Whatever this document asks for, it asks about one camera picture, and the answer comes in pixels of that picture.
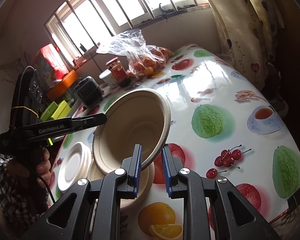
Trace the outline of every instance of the rubber band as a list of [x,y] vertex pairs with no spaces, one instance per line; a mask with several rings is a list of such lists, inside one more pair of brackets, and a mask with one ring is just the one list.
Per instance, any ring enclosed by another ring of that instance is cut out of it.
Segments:
[[37,118],[39,118],[38,114],[35,111],[33,111],[32,109],[30,109],[26,106],[15,106],[15,107],[12,107],[11,109],[15,109],[15,108],[25,108],[25,109],[31,111],[32,113],[34,113],[37,116]]

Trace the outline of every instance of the orange container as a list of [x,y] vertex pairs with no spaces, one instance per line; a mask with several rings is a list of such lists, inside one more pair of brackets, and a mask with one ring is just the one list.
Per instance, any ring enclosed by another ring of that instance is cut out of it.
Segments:
[[54,101],[63,95],[69,87],[79,78],[75,70],[70,71],[57,85],[55,85],[47,94],[47,97]]

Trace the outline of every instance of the clear plastic bag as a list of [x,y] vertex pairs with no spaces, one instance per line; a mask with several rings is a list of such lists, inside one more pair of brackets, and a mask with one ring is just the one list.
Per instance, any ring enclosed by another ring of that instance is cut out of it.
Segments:
[[130,71],[136,76],[154,73],[166,65],[172,52],[165,48],[147,46],[141,30],[128,30],[111,37],[97,49],[97,53],[127,56]]

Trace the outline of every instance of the brown paper bowl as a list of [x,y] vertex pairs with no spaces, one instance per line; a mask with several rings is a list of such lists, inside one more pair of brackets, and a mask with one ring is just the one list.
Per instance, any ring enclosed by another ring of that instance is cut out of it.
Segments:
[[[103,179],[104,177],[105,175],[101,171],[99,171],[96,164],[92,162],[90,164],[87,179],[89,181],[94,181],[97,179]],[[141,203],[149,193],[153,180],[154,180],[154,164],[151,163],[140,174],[140,185],[139,185],[138,197],[135,199],[121,199],[120,211],[125,211],[128,208],[131,208]]]
[[98,169],[108,174],[131,157],[135,144],[142,146],[144,170],[164,146],[171,123],[170,107],[158,92],[138,89],[125,94],[106,111],[106,124],[99,125],[93,138],[93,158]]

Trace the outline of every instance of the window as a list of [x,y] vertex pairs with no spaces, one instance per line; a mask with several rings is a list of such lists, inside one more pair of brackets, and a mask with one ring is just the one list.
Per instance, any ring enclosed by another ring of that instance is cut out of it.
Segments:
[[90,51],[109,37],[161,17],[159,4],[168,14],[207,3],[207,0],[67,0],[47,21],[46,28],[64,58],[72,64],[76,57],[91,57]]

